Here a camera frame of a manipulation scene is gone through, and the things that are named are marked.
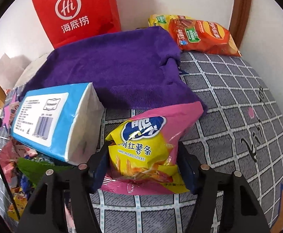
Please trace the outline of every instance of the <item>bed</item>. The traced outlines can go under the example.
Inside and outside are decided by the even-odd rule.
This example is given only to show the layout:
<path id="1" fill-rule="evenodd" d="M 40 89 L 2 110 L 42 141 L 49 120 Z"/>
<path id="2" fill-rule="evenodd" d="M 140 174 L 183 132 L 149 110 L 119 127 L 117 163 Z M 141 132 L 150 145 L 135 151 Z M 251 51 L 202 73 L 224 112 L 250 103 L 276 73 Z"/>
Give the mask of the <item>bed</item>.
<path id="1" fill-rule="evenodd" d="M 283 115 L 268 87 L 246 61 L 236 57 L 184 52 L 179 75 L 209 109 L 181 139 L 187 150 L 216 171 L 240 170 L 272 232 L 279 232 L 283 229 Z M 13 93 L 8 94 L 6 104 Z M 121 122 L 141 112 L 105 110 L 99 145 Z M 0 149 L 7 137 L 1 128 Z M 217 194 L 214 233 L 219 226 L 222 195 Z M 184 232 L 196 197 L 189 192 L 133 196 L 99 190 L 91 200 L 103 232 Z M 17 223 L 6 215 L 9 204 L 0 179 L 0 213 L 16 229 Z"/>

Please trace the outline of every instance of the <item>red paper bag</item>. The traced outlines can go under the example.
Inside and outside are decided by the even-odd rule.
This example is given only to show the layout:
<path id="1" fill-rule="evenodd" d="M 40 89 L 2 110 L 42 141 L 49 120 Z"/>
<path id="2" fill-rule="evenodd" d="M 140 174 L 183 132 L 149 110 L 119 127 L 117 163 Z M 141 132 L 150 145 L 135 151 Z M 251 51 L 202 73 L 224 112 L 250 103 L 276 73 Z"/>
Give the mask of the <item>red paper bag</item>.
<path id="1" fill-rule="evenodd" d="M 54 48 L 121 31 L 116 0 L 32 0 Z"/>

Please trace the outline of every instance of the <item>white wall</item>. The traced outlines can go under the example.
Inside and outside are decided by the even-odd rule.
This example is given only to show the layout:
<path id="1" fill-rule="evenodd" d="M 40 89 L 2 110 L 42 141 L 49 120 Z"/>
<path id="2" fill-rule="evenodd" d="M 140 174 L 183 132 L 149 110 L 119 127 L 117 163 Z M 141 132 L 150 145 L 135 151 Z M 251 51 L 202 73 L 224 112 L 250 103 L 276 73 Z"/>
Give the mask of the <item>white wall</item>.
<path id="1" fill-rule="evenodd" d="M 148 26 L 151 14 L 188 15 L 229 27 L 234 0 L 117 0 L 123 30 Z M 53 50 L 31 0 L 15 0 L 0 19 L 0 57 L 35 60 Z"/>
<path id="2" fill-rule="evenodd" d="M 234 0 L 117 0 L 123 30 L 148 26 L 152 14 L 187 15 L 228 28 Z"/>
<path id="3" fill-rule="evenodd" d="M 15 0 L 0 19 L 0 58 L 24 55 L 35 60 L 53 47 L 31 0 Z"/>
<path id="4" fill-rule="evenodd" d="M 283 113 L 283 10 L 274 0 L 252 0 L 240 51 Z"/>

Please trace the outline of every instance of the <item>barcode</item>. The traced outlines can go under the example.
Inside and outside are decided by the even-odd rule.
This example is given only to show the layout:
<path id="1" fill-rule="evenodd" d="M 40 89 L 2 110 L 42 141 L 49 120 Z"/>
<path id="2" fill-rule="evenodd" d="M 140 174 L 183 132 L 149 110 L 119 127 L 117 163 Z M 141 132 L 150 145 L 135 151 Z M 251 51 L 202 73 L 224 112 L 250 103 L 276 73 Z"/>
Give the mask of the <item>barcode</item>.
<path id="1" fill-rule="evenodd" d="M 43 140 L 47 140 L 51 128 L 53 118 L 41 116 L 38 119 L 38 123 L 35 128 L 35 132 L 32 134 L 35 137 L 40 137 Z"/>

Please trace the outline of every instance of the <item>orange potato chip bag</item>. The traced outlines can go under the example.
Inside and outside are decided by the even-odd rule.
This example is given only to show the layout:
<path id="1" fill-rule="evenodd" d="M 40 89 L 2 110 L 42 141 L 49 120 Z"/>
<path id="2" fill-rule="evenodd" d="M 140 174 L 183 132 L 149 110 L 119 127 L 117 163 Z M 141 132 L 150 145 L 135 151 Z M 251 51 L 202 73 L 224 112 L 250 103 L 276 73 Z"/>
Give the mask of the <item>orange potato chip bag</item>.
<path id="1" fill-rule="evenodd" d="M 240 57 L 230 32 L 218 23 L 195 19 L 172 19 L 169 33 L 181 50 Z"/>

